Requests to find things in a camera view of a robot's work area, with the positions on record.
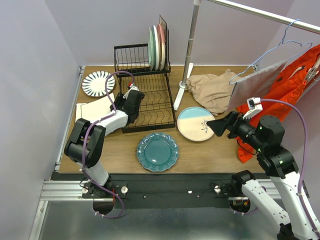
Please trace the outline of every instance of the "beige cloth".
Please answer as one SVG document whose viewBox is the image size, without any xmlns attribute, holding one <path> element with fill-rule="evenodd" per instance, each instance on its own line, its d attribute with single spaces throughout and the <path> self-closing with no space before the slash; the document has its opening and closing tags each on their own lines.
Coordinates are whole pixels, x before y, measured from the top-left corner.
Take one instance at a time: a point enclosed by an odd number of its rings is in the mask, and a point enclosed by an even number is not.
<svg viewBox="0 0 320 240">
<path fill-rule="evenodd" d="M 194 99 L 213 115 L 224 113 L 227 110 L 234 85 L 229 81 L 235 76 L 230 69 L 224 74 L 193 75 L 187 81 L 186 89 L 193 94 Z"/>
</svg>

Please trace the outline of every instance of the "dish rack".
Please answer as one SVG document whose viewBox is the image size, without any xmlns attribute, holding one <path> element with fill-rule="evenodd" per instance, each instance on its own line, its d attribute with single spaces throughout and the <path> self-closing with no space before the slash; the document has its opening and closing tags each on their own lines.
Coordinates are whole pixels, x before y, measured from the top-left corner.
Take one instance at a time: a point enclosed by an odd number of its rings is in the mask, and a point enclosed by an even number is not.
<svg viewBox="0 0 320 240">
<path fill-rule="evenodd" d="M 121 45 L 114 47 L 114 70 L 134 75 L 134 84 L 145 94 L 139 116 L 134 123 L 123 127 L 123 133 L 168 129 L 176 126 L 176 115 L 170 90 L 169 78 L 169 30 L 165 28 L 166 60 L 162 70 L 150 70 L 148 44 Z M 117 74 L 119 91 L 126 93 L 132 81 L 126 73 Z"/>
</svg>

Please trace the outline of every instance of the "teal plate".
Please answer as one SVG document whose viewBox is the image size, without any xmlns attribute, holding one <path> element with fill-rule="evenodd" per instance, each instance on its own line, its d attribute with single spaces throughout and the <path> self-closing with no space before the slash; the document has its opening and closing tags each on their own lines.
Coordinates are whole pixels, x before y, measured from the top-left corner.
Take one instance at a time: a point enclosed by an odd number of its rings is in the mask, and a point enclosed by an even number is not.
<svg viewBox="0 0 320 240">
<path fill-rule="evenodd" d="M 178 159 L 176 141 L 165 133 L 152 133 L 141 140 L 136 156 L 139 163 L 151 172 L 163 172 L 171 168 Z"/>
</svg>

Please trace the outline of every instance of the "clothes hanger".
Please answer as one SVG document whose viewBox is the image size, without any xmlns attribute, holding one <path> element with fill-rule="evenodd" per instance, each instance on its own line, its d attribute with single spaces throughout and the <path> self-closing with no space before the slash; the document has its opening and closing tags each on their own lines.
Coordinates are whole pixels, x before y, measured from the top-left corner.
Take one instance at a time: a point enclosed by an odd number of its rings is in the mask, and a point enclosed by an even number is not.
<svg viewBox="0 0 320 240">
<path fill-rule="evenodd" d="M 244 74 L 244 73 L 245 73 L 249 68 L 251 68 L 256 62 L 258 62 L 260 59 L 262 59 L 266 54 L 268 54 L 268 53 L 270 53 L 271 51 L 277 49 L 281 44 L 286 44 L 286 43 L 289 43 L 289 42 L 293 42 L 293 43 L 299 44 L 300 47 L 303 47 L 303 46 L 305 46 L 305 45 L 307 45 L 307 44 L 310 44 L 310 46 L 308 47 L 308 49 L 303 50 L 302 52 L 294 55 L 293 57 L 290 57 L 288 60 L 293 59 L 294 57 L 296 57 L 296 56 L 298 56 L 298 55 L 306 52 L 307 50 L 309 50 L 309 49 L 311 48 L 311 46 L 313 45 L 312 42 L 306 42 L 306 43 L 303 43 L 303 44 L 302 44 L 301 42 L 297 42 L 297 41 L 295 41 L 295 40 L 285 41 L 285 37 L 286 37 L 286 35 L 287 35 L 287 30 L 288 30 L 288 28 L 289 28 L 292 24 L 294 24 L 295 22 L 297 22 L 297 21 L 300 21 L 300 19 L 294 20 L 293 22 L 291 22 L 291 23 L 286 27 L 286 29 L 284 30 L 284 35 L 283 35 L 283 37 L 282 37 L 282 40 L 281 40 L 281 42 L 279 42 L 279 44 L 278 44 L 277 46 L 275 46 L 274 48 L 271 48 L 270 50 L 266 51 L 261 57 L 259 57 L 259 58 L 258 58 L 257 60 L 255 60 L 250 66 L 248 66 L 248 67 L 246 68 L 246 70 L 244 70 L 243 72 L 238 73 L 236 76 L 234 76 L 233 78 L 231 78 L 231 80 L 229 81 L 229 84 L 230 84 L 230 85 L 236 84 L 238 81 L 232 82 L 232 80 L 233 80 L 234 78 L 238 77 L 240 74 Z"/>
</svg>

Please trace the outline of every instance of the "wooden surface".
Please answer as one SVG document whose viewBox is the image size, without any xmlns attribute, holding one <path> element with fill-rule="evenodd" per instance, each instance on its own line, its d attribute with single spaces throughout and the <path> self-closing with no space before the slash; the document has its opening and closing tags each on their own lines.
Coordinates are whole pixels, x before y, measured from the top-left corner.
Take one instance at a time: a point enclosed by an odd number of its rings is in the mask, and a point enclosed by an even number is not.
<svg viewBox="0 0 320 240">
<path fill-rule="evenodd" d="M 242 72 L 243 66 L 195 66 L 192 75 L 215 74 L 221 75 L 226 69 L 231 69 L 235 73 Z M 95 71 L 114 72 L 112 66 L 86 66 L 83 77 Z M 179 82 L 182 80 L 183 66 L 172 66 L 170 73 L 170 88 L 173 101 L 179 90 Z M 113 90 L 115 96 L 119 92 L 119 84 Z M 89 103 L 97 100 L 87 96 L 80 88 L 77 103 Z M 192 97 L 192 94 L 185 92 L 176 116 L 188 107 L 200 106 Z M 75 124 L 75 111 L 70 124 L 69 133 Z M 100 161 L 109 173 L 151 173 L 144 169 L 139 163 L 136 153 L 137 146 L 142 138 L 154 132 L 163 132 L 171 135 L 178 144 L 179 157 L 177 163 L 163 173 L 237 173 L 249 170 L 253 173 L 264 172 L 258 165 L 258 161 L 253 157 L 242 164 L 237 159 L 238 145 L 234 139 L 225 136 L 213 136 L 205 142 L 192 142 L 185 139 L 178 131 L 178 128 L 169 128 L 153 131 L 142 131 L 123 134 L 120 129 L 109 134 L 104 139 L 104 145 Z M 60 173 L 79 173 L 79 167 L 67 156 L 63 155 L 59 169 Z"/>
</svg>

